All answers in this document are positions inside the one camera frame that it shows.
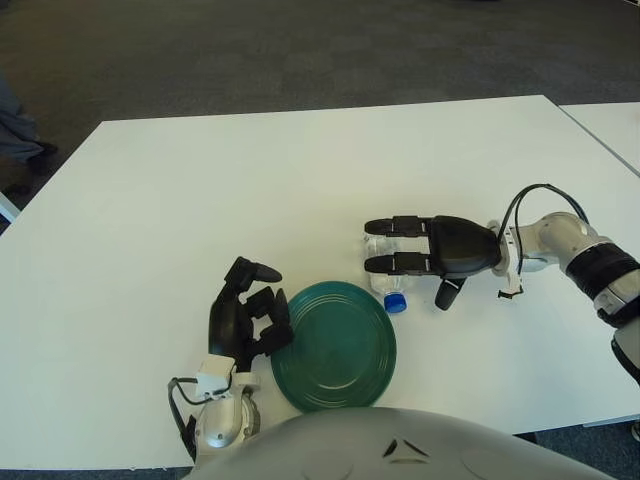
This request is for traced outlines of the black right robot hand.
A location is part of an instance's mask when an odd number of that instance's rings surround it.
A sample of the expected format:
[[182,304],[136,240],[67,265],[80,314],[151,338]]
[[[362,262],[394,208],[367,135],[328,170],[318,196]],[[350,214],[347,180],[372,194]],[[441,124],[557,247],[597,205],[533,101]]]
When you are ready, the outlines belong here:
[[446,311],[468,277],[501,261],[495,234],[459,217],[394,216],[366,222],[364,232],[364,270],[389,313],[406,309],[409,276],[440,278],[435,305]]

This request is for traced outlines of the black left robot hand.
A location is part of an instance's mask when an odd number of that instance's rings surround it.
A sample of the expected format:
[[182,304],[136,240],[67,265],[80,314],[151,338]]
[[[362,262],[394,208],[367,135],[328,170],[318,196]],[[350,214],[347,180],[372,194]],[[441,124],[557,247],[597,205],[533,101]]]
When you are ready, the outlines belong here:
[[[210,309],[210,354],[229,357],[237,371],[249,372],[255,357],[269,356],[292,343],[294,332],[284,290],[268,286],[281,280],[282,275],[269,266],[244,257],[234,261]],[[267,286],[241,300],[256,281]]]

